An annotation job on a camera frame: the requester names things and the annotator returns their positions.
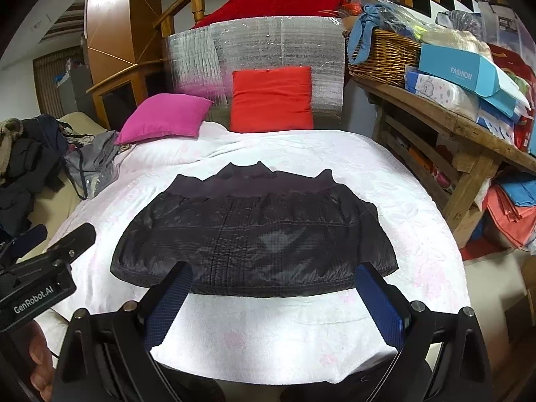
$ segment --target reflective insulation foam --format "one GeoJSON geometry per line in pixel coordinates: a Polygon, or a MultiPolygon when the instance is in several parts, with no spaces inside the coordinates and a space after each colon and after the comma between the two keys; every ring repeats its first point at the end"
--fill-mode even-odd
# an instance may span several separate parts
{"type": "Polygon", "coordinates": [[[171,91],[232,101],[232,72],[282,66],[312,68],[312,110],[342,111],[345,44],[338,18],[270,16],[235,19],[164,39],[171,91]]]}
{"type": "Polygon", "coordinates": [[[210,27],[187,30],[163,40],[168,88],[227,105],[221,69],[210,27]]]}
{"type": "Polygon", "coordinates": [[[345,44],[338,18],[270,16],[210,25],[227,100],[232,72],[282,66],[312,68],[312,110],[341,114],[345,44]]]}

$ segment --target black puffer jacket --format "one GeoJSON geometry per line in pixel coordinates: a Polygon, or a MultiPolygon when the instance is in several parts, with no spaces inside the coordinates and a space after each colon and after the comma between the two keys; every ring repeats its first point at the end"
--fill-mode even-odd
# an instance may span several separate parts
{"type": "Polygon", "coordinates": [[[111,270],[149,287],[178,260],[194,266],[195,293],[256,297],[350,289],[364,261],[384,276],[398,268],[376,207],[330,170],[309,178],[261,163],[177,176],[132,220],[111,270]]]}

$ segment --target dark clothing pile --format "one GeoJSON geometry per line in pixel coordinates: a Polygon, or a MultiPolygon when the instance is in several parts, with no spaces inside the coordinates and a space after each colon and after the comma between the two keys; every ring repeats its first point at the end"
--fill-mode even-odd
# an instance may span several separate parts
{"type": "Polygon", "coordinates": [[[44,144],[38,119],[25,119],[22,129],[23,133],[11,144],[9,162],[0,186],[0,230],[3,237],[16,237],[30,227],[28,215],[33,210],[34,196],[44,186],[54,191],[63,186],[58,178],[62,168],[61,154],[44,144]]]}
{"type": "Polygon", "coordinates": [[[179,260],[194,268],[194,293],[254,297],[350,289],[365,261],[383,276],[398,268],[376,207],[331,170],[310,178],[260,162],[177,175],[129,224],[111,271],[150,287],[179,260]]]}

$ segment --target wicker basket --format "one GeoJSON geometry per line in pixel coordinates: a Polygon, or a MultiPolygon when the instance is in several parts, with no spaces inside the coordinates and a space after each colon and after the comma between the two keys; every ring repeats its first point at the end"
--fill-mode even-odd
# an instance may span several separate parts
{"type": "MultiPolygon", "coordinates": [[[[348,47],[349,32],[345,33],[348,47]]],[[[354,56],[361,46],[357,45],[354,56]]],[[[348,65],[350,75],[404,87],[406,65],[419,66],[421,45],[391,31],[374,29],[371,52],[368,59],[359,65],[348,65]]]]}

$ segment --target white bedspread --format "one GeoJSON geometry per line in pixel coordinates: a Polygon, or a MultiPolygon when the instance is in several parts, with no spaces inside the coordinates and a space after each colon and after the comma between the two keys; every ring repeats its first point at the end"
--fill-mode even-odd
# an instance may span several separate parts
{"type": "MultiPolygon", "coordinates": [[[[380,224],[400,267],[386,279],[409,300],[457,313],[469,305],[460,253],[432,199],[408,170],[372,140],[340,131],[265,134],[227,132],[203,123],[198,140],[165,138],[118,156],[120,177],[97,198],[80,204],[51,243],[84,222],[97,241],[72,266],[78,289],[55,306],[117,310],[146,289],[110,273],[112,253],[134,216],[177,174],[204,179],[233,162],[262,161],[272,170],[316,176],[333,171],[361,199],[378,208],[380,224]]],[[[338,382],[379,361],[385,345],[357,292],[294,298],[190,294],[154,358],[184,372],[258,384],[338,382]]]]}

